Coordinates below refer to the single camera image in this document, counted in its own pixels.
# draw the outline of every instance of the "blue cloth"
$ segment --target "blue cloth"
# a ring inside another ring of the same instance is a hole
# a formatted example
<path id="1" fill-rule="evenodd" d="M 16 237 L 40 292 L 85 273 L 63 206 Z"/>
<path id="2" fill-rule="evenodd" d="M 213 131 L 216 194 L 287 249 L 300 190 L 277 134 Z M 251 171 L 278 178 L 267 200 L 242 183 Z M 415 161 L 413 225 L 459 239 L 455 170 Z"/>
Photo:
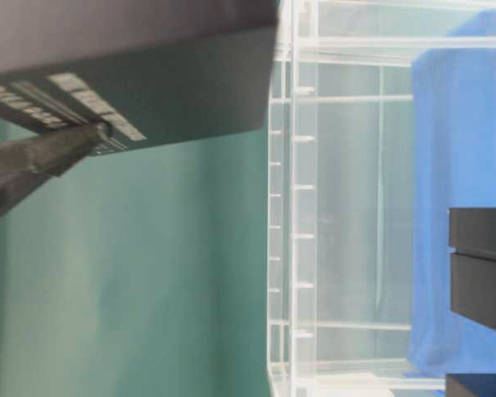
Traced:
<path id="1" fill-rule="evenodd" d="M 496 36 L 496 10 L 453 36 Z M 413 63 L 416 191 L 408 359 L 423 374 L 496 372 L 496 332 L 450 311 L 450 207 L 496 207 L 496 49 Z"/>

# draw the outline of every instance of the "printed label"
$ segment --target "printed label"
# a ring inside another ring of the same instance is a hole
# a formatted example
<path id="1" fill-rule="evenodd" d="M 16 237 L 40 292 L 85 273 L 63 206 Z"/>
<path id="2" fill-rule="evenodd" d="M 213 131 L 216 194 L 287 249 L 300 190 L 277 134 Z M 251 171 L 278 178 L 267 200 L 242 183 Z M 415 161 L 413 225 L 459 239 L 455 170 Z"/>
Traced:
<path id="1" fill-rule="evenodd" d="M 86 108 L 98 114 L 103 120 L 112 124 L 131 141 L 143 141 L 147 139 L 126 118 L 124 118 L 113 106 L 93 91 L 75 73 L 60 73 L 48 76 L 48 80 L 69 93 L 75 100 L 82 103 Z"/>
<path id="2" fill-rule="evenodd" d="M 23 98 L 21 95 L 7 91 L 0 85 L 0 103 L 25 113 L 51 129 L 67 127 L 68 123 L 48 110 L 36 106 L 33 102 Z"/>

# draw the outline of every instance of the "shelf rung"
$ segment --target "shelf rung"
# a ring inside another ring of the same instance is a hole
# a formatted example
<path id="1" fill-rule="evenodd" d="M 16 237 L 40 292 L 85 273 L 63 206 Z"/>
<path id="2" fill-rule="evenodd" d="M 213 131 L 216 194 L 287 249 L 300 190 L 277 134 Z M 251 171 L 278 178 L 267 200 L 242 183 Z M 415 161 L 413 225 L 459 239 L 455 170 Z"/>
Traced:
<path id="1" fill-rule="evenodd" d="M 279 325 L 280 327 L 288 327 L 290 325 L 289 320 L 276 320 L 276 319 L 269 319 L 268 324 L 270 325 Z"/>
<path id="2" fill-rule="evenodd" d="M 496 1 L 489 0 L 320 0 L 325 3 L 352 4 L 356 6 L 383 6 L 383 7 L 404 7 L 423 8 L 436 10 L 483 10 L 486 8 L 496 8 Z"/>
<path id="3" fill-rule="evenodd" d="M 353 321 L 318 321 L 319 328 L 370 329 L 375 331 L 411 331 L 411 324 L 403 323 L 361 323 Z"/>
<path id="4" fill-rule="evenodd" d="M 324 36 L 300 40 L 301 46 L 318 50 L 342 48 L 408 48 L 408 49 L 463 49 L 463 48 L 496 48 L 496 36 L 465 37 L 406 37 L 406 36 Z"/>
<path id="5" fill-rule="evenodd" d="M 293 335 L 296 339 L 309 339 L 314 337 L 314 334 L 312 332 L 309 332 L 305 329 L 298 329 L 293 332 Z"/>
<path id="6" fill-rule="evenodd" d="M 313 184 L 295 184 L 292 187 L 293 190 L 315 190 L 316 186 Z"/>
<path id="7" fill-rule="evenodd" d="M 294 233 L 292 238 L 294 240 L 314 240 L 315 236 L 307 233 Z"/>
<path id="8" fill-rule="evenodd" d="M 317 62 L 318 64 L 329 65 L 363 65 L 363 66 L 392 66 L 397 68 L 411 68 L 415 54 L 348 54 L 345 50 L 333 50 L 319 53 L 315 47 L 302 50 L 302 61 Z M 290 103 L 289 98 L 272 98 L 272 104 Z"/>
<path id="9" fill-rule="evenodd" d="M 300 103 L 320 103 L 320 104 L 338 104 L 338 103 L 399 103 L 411 102 L 413 95 L 352 95 L 352 96 L 332 96 L 332 97 L 310 97 L 299 99 Z M 288 103 L 290 99 L 275 99 L 275 102 Z"/>
<path id="10" fill-rule="evenodd" d="M 295 284 L 296 289 L 312 289 L 314 288 L 314 283 L 298 282 Z"/>
<path id="11" fill-rule="evenodd" d="M 297 87 L 296 93 L 298 95 L 310 95 L 311 93 L 315 93 L 316 88 L 314 87 Z"/>
<path id="12" fill-rule="evenodd" d="M 296 143 L 314 142 L 315 140 L 316 140 L 316 137 L 310 136 L 310 135 L 296 135 L 294 137 L 294 142 L 296 142 Z"/>

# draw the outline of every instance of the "green wall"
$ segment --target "green wall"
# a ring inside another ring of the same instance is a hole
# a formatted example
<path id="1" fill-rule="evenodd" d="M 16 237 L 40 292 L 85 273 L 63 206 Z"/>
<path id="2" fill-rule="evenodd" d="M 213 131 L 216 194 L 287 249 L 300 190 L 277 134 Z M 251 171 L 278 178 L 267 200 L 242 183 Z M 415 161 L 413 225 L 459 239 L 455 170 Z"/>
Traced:
<path id="1" fill-rule="evenodd" d="M 0 397 L 266 396 L 265 196 L 263 131 L 36 191 L 0 221 Z"/>

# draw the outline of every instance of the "black box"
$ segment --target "black box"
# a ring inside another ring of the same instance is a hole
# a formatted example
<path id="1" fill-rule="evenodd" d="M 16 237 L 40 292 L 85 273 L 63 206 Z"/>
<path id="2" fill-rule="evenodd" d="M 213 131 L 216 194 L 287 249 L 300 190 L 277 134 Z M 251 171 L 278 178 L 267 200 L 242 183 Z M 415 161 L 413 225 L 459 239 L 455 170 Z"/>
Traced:
<path id="1" fill-rule="evenodd" d="M 451 209 L 450 245 L 459 253 L 496 260 L 496 208 Z"/>
<path id="2" fill-rule="evenodd" d="M 446 397 L 496 397 L 496 374 L 446 376 Z"/>
<path id="3" fill-rule="evenodd" d="M 496 330 L 496 261 L 451 255 L 451 310 Z"/>
<path id="4" fill-rule="evenodd" d="M 261 127 L 274 0 L 0 0 L 0 117 L 104 154 Z"/>

